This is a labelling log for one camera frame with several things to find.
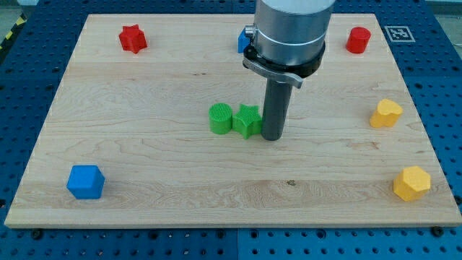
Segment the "blue block behind arm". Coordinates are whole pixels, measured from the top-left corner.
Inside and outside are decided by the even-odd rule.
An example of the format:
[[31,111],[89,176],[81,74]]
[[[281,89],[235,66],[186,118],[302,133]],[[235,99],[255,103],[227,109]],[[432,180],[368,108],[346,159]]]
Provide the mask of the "blue block behind arm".
[[250,44],[250,38],[245,34],[245,29],[242,29],[237,38],[237,52],[243,53],[244,49]]

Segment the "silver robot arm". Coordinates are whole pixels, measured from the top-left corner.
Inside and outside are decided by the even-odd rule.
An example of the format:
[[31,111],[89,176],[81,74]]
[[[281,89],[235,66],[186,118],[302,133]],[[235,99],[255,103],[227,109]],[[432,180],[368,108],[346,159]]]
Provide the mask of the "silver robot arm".
[[335,0],[257,0],[243,66],[296,88],[321,64]]

